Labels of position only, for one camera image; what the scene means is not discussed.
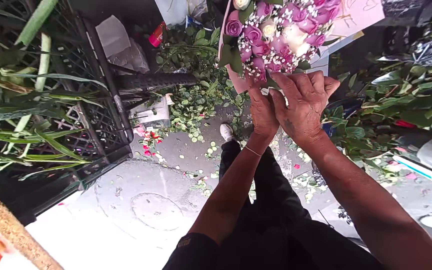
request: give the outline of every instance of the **pavement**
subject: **pavement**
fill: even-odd
[[[218,108],[215,117],[204,121],[209,124],[201,125],[204,142],[192,143],[186,133],[171,133],[157,145],[162,162],[157,157],[144,160],[140,156],[120,164],[86,192],[75,193],[38,216],[27,230],[66,270],[162,269],[207,199],[205,188],[190,187],[205,176],[213,188],[218,184],[211,174],[218,170],[219,160],[206,160],[204,154],[212,141],[222,145],[219,125],[231,121],[231,111]],[[247,113],[242,123],[250,122]],[[247,126],[243,134],[250,132],[250,124]],[[131,148],[135,156],[136,152],[143,153],[137,138]],[[311,174],[311,163],[304,162],[296,148],[286,146],[282,132],[278,132],[271,148],[290,182],[299,175]],[[295,164],[300,165],[299,169],[294,168]],[[186,171],[198,176],[191,178]],[[313,219],[324,223],[327,220],[341,234],[359,238],[353,226],[338,218],[335,210],[339,203],[331,191],[317,190],[306,201],[308,188],[296,184],[293,188]],[[402,177],[387,189],[416,220],[432,214],[432,181]],[[432,228],[425,229],[432,236]],[[1,268],[9,269],[15,264],[22,262],[3,258]]]

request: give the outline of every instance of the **plastic crate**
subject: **plastic crate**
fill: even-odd
[[[29,19],[37,1],[0,0],[0,9]],[[10,46],[21,32],[25,22],[0,15],[0,42]],[[62,56],[51,56],[51,72],[107,83],[100,63],[89,43],[82,19],[72,10],[68,0],[60,0],[41,31],[52,38],[51,51]],[[39,52],[41,41],[35,38],[27,51]],[[38,67],[39,55],[26,53],[23,63]],[[66,170],[54,170],[18,181],[20,175],[31,172],[31,167],[9,166],[0,172],[0,200],[24,225],[77,190],[87,189],[105,172],[132,157],[129,144],[133,140],[127,115],[114,102],[117,95],[95,83],[48,78],[46,85],[59,86],[69,91],[99,90],[98,102],[105,108],[80,102],[67,108],[67,116],[74,124],[64,120],[53,121],[55,130],[86,128],[84,132],[66,136],[61,143],[92,163]],[[49,144],[37,149],[38,153],[58,153]]]

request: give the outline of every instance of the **bracelet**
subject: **bracelet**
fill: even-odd
[[[253,149],[249,148],[248,146],[244,146],[244,148],[246,148],[247,150],[249,150],[249,151],[253,152],[254,154],[256,154],[256,155],[258,155],[258,156],[260,156],[260,157],[262,157],[262,156],[263,156],[263,155],[260,155],[260,154],[256,153],[256,151],[255,151],[255,150],[253,150]]]

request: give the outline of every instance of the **bicycle tire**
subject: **bicycle tire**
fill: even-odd
[[[114,81],[119,89],[141,89],[175,85],[195,85],[199,82],[199,79],[187,73],[150,73],[119,75],[116,76]]]

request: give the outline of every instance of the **white sneaker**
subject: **white sneaker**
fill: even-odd
[[[224,138],[226,142],[229,142],[231,140],[236,140],[236,138],[233,135],[233,129],[228,124],[221,124],[219,126],[219,132],[221,133],[221,136]]]

